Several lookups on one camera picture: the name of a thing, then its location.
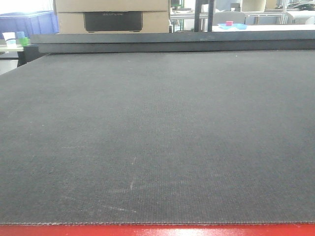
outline metal frame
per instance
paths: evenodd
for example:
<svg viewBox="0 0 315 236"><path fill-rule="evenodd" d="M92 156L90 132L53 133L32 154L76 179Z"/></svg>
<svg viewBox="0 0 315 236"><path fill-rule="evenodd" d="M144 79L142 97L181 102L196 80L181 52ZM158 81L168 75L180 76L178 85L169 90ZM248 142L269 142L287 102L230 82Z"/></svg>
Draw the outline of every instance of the metal frame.
<svg viewBox="0 0 315 236"><path fill-rule="evenodd" d="M215 0L196 0L195 5L195 25L194 25L194 31L200 32L200 14L202 5L208 4L208 32L212 32L212 22L213 22L213 14L214 14L214 6L215 6Z"/></svg>

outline felt conveyor belt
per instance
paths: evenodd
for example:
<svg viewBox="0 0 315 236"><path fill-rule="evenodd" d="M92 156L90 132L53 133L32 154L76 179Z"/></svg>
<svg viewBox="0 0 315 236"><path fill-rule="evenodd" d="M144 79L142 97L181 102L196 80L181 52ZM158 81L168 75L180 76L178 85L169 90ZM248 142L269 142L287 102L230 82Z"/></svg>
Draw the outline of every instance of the felt conveyor belt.
<svg viewBox="0 0 315 236"><path fill-rule="evenodd" d="M314 60L49 55L0 76L0 224L314 223Z"/></svg>

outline cardboard box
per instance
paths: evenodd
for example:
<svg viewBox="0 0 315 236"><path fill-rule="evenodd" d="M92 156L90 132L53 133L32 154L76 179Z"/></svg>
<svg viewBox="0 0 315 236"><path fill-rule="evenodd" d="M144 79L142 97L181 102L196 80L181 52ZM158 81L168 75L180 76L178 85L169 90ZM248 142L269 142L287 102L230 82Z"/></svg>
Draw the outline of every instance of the cardboard box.
<svg viewBox="0 0 315 236"><path fill-rule="evenodd" d="M266 7L266 0L242 0L242 12L264 12Z"/></svg>
<svg viewBox="0 0 315 236"><path fill-rule="evenodd" d="M59 32L64 34L90 33L85 30L83 12L59 12ZM168 11L143 12L143 28L140 32L99 31L93 33L168 33Z"/></svg>
<svg viewBox="0 0 315 236"><path fill-rule="evenodd" d="M275 9L277 6L277 0L267 0L266 9Z"/></svg>
<svg viewBox="0 0 315 236"><path fill-rule="evenodd" d="M57 12L168 11L169 0L55 0Z"/></svg>

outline blue plastic crate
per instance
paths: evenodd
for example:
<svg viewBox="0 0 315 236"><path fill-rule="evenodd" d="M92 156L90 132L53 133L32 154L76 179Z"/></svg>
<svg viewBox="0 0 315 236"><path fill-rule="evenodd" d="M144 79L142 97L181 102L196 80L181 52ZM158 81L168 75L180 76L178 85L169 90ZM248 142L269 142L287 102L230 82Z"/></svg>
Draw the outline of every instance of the blue plastic crate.
<svg viewBox="0 0 315 236"><path fill-rule="evenodd" d="M55 34L59 32L58 19L53 11L32 13L13 12L0 14L0 38L3 32L24 31L26 37L32 34Z"/></svg>

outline scratch mark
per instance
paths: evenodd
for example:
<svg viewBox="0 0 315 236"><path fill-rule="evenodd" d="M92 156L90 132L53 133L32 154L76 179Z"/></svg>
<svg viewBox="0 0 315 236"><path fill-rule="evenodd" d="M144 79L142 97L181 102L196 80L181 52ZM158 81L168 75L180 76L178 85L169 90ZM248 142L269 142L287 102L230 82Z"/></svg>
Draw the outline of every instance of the scratch mark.
<svg viewBox="0 0 315 236"><path fill-rule="evenodd" d="M79 199L76 199L76 198L67 197L67 196L63 196L63 198L69 199L69 200L73 200L73 201L77 201L77 202L81 202L81 203L84 203L85 205L97 205L97 206L101 206L101 207L104 207L104 208L107 208L107 209L111 209L111 210L128 211L128 212L137 213L135 210L127 210L127 209L114 207L114 206L108 206L108 205L104 205L104 204L100 204L100 203L91 204L89 202L82 201L82 200L79 200Z"/></svg>
<svg viewBox="0 0 315 236"><path fill-rule="evenodd" d="M19 109L21 109L22 107L24 107L24 104L21 104L20 106L18 106L15 110L13 110L13 112L11 112L8 115L8 118L10 118L10 116L12 116L14 113L16 113Z"/></svg>
<svg viewBox="0 0 315 236"><path fill-rule="evenodd" d="M133 162L132 162L132 166L134 165L134 163L136 162L137 157L134 158Z"/></svg>
<svg viewBox="0 0 315 236"><path fill-rule="evenodd" d="M132 191L133 183L134 183L134 181L132 181L132 182L131 182L131 185L130 185L130 190L131 190L131 191Z"/></svg>
<svg viewBox="0 0 315 236"><path fill-rule="evenodd" d="M62 149L74 149L74 148L85 148L85 146L76 146L76 147L62 147Z"/></svg>

